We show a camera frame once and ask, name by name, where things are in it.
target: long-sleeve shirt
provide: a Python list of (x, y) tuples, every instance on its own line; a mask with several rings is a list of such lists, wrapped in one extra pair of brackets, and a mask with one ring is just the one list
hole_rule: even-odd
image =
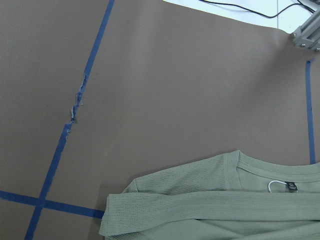
[[(274, 180), (297, 191), (269, 185)], [(237, 150), (135, 178), (108, 195), (99, 233), (107, 240), (319, 240), (319, 202), (320, 163), (279, 165)]]

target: blue painter's tape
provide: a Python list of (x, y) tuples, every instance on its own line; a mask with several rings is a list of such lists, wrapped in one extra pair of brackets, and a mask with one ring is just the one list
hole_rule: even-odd
[(52, 184), (52, 180), (54, 178), (54, 175), (56, 173), (56, 170), (57, 170), (60, 158), (61, 158), (62, 151), (65, 148), (67, 137), (68, 137), (69, 132), (71, 131), (71, 127), (72, 127), (72, 125), (73, 125), (73, 123), (75, 121), (77, 110), (78, 110), (78, 107), (80, 106), (81, 99), (82, 99), (83, 93), (85, 91), (85, 88), (86, 88), (86, 85), (87, 85), (87, 82), (88, 82), (88, 79), (89, 79), (89, 75), (90, 75), (92, 66), (94, 64), (94, 61), (95, 61), (95, 58), (96, 58), (96, 55), (97, 55), (97, 52), (98, 52), (102, 37), (104, 35), (105, 29), (106, 29), (106, 26), (107, 26), (107, 23), (108, 23), (108, 20), (109, 20), (109, 16), (111, 14), (111, 10), (112, 10), (112, 7), (114, 5), (114, 2), (115, 2), (115, 0), (109, 0), (108, 6), (107, 6), (107, 8), (105, 10), (105, 13), (104, 13), (104, 16), (103, 16), (103, 19), (102, 19), (98, 34), (96, 36), (96, 39), (94, 41), (94, 44), (93, 44), (93, 47), (92, 47), (92, 50), (91, 50), (91, 53), (90, 53), (90, 56), (88, 58), (88, 61), (86, 63), (85, 69), (84, 69), (84, 78), (83, 78), (82, 85), (81, 85), (78, 93), (76, 94), (76, 103), (75, 103), (75, 105), (73, 105), (73, 107), (71, 109), (71, 113), (72, 113), (71, 122), (69, 122), (66, 125), (64, 125), (64, 128), (63, 128), (63, 131), (61, 133), (58, 146), (56, 147), (54, 156), (52, 158), (52, 162), (50, 164), (50, 167), (49, 167), (48, 173), (46, 175), (46, 178), (44, 180), (44, 184), (42, 186), (41, 193), (40, 193), (40, 196), (39, 196), (39, 198), (37, 200), (37, 204), (36, 204), (36, 207), (34, 209), (32, 218), (30, 220), (29, 227), (27, 229), (27, 232), (26, 232), (26, 235), (24, 237), (24, 240), (32, 240), (33, 239), (34, 232), (36, 230), (36, 227), (37, 227), (40, 215), (41, 215), (41, 211), (45, 206), (46, 197), (47, 197), (47, 194), (49, 192), (50, 186)]
[(100, 43), (102, 40), (102, 37), (104, 36), (104, 33), (105, 33), (105, 29), (106, 29), (106, 26), (107, 26), (107, 23), (108, 23), (110, 14), (111, 14), (112, 7), (114, 6), (114, 3), (115, 3), (115, 0), (109, 0), (108, 6), (106, 7), (99, 31), (96, 35), (90, 56), (88, 58), (88, 61), (86, 63), (85, 69), (84, 69), (84, 75), (86, 75), (87, 77), (89, 77), (89, 75), (90, 75), (92, 66), (94, 64), (94, 61), (95, 61), (95, 58), (96, 58), (96, 55), (97, 55), (97, 52), (98, 52), (98, 49), (99, 49), (99, 46), (100, 46)]
[(71, 214), (83, 215), (97, 219), (102, 219), (104, 215), (104, 211), (49, 200), (45, 201), (44, 208)]
[(24, 196), (24, 195), (19, 195), (12, 192), (1, 191), (1, 190), (0, 190), (0, 199), (16, 202), (20, 204), (32, 205), (32, 206), (36, 206), (38, 202), (38, 198), (36, 197)]
[(312, 113), (312, 94), (311, 94), (311, 63), (314, 59), (310, 59), (305, 65), (305, 90), (306, 90), (306, 109), (308, 118), (308, 135), (309, 135), (309, 154), (310, 164), (316, 163), (315, 153), (315, 137), (314, 137), (314, 120)]
[[(38, 204), (39, 199), (32, 196), (25, 196), (25, 195), (19, 195), (12, 192), (7, 191), (1, 191), (0, 190), (0, 199), (16, 202), (20, 204), (26, 204), (31, 206), (36, 206)], [(82, 207), (82, 206), (76, 206), (71, 204), (66, 204), (62, 202), (56, 202), (56, 201), (44, 201), (44, 209), (52, 209), (60, 212), (66, 212), (71, 214), (77, 214), (97, 219), (102, 219), (104, 215), (104, 211), (96, 210), (92, 208)]]
[(27, 229), (27, 232), (25, 234), (24, 239), (25, 240), (32, 240), (34, 237), (34, 232), (36, 230), (39, 217), (41, 215), (42, 208), (45, 205), (46, 197), (49, 192), (50, 186), (52, 184), (52, 180), (55, 176), (56, 170), (58, 168), (58, 164), (61, 158), (61, 154), (65, 148), (67, 137), (71, 131), (72, 123), (67, 123), (64, 125), (63, 131), (61, 133), (58, 146), (56, 147), (55, 153), (53, 155), (49, 170), (46, 174), (46, 178), (44, 180), (44, 184), (41, 189), (40, 197), (38, 198), (37, 204), (35, 206), (35, 209), (33, 211), (33, 215), (31, 217), (31, 221), (29, 224), (29, 227)]
[(98, 33), (96, 35), (96, 38), (95, 38), (91, 53), (89, 55), (88, 61), (86, 62), (86, 66), (85, 66), (85, 69), (84, 69), (83, 82), (82, 82), (82, 85), (81, 85), (78, 93), (76, 94), (76, 103), (75, 103), (75, 105), (73, 105), (73, 107), (71, 109), (71, 115), (72, 115), (71, 121), (74, 121), (75, 118), (76, 118), (77, 110), (78, 110), (78, 107), (80, 106), (83, 93), (84, 93), (84, 91), (86, 89), (86, 85), (87, 85), (87, 82), (88, 82), (88, 79), (89, 79), (89, 75), (91, 73), (92, 66), (93, 66), (94, 61), (96, 59), (96, 55), (97, 55), (101, 40), (102, 40), (102, 38), (104, 36), (105, 30), (106, 30), (106, 26), (107, 26), (107, 23), (108, 23), (110, 14), (111, 14), (112, 7), (114, 6), (114, 3), (115, 3), (115, 0), (109, 0), (108, 6), (106, 7), (106, 10), (105, 10), (105, 13), (104, 13), (104, 16), (103, 16), (99, 31), (98, 31)]

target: green shirt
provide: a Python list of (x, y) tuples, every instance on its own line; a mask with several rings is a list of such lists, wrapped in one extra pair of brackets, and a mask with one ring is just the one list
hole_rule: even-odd
[[(298, 192), (288, 192), (294, 182)], [(320, 240), (320, 163), (288, 166), (241, 151), (135, 178), (109, 194), (107, 240)]]

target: wire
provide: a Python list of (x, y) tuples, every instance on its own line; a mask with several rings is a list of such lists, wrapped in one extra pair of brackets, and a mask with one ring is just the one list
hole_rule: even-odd
[(310, 13), (314, 13), (315, 10), (313, 10), (311, 7), (308, 7), (307, 5), (303, 4), (301, 1), (297, 0), (298, 3), (302, 4), (304, 6), (305, 9), (307, 9)]
[(303, 6), (305, 9), (307, 9), (307, 10), (308, 10), (309, 12), (311, 12), (311, 13), (314, 13), (314, 12), (315, 12), (315, 10), (313, 10), (312, 8), (304, 5), (304, 4), (301, 3), (299, 0), (298, 0), (299, 3), (293, 3), (293, 4), (289, 5), (289, 6), (287, 6), (286, 8), (282, 9), (278, 14), (276, 14), (276, 15), (274, 15), (274, 16), (267, 16), (267, 15), (264, 15), (263, 13), (260, 13), (260, 12), (257, 12), (257, 11), (254, 11), (254, 10), (251, 10), (251, 9), (248, 9), (248, 8), (245, 8), (245, 7), (243, 7), (243, 6), (239, 6), (239, 5), (236, 5), (236, 4), (232, 4), (232, 3), (222, 3), (222, 2), (214, 2), (214, 1), (208, 1), (208, 0), (199, 0), (199, 1), (205, 2), (205, 3), (209, 3), (209, 4), (227, 5), (227, 6), (238, 7), (238, 8), (247, 10), (247, 11), (249, 11), (249, 12), (251, 12), (251, 13), (258, 14), (258, 15), (260, 15), (260, 16), (262, 16), (262, 17), (267, 18), (267, 19), (273, 19), (273, 18), (277, 17), (279, 14), (281, 14), (282, 12), (284, 12), (285, 10), (287, 10), (288, 8), (290, 8), (290, 7), (294, 6), (294, 5)]

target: neck tag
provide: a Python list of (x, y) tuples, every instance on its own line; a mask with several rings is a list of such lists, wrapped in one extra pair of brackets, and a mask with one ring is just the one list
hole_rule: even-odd
[(293, 181), (285, 181), (285, 183), (289, 189), (289, 193), (297, 193), (298, 192), (298, 188)]

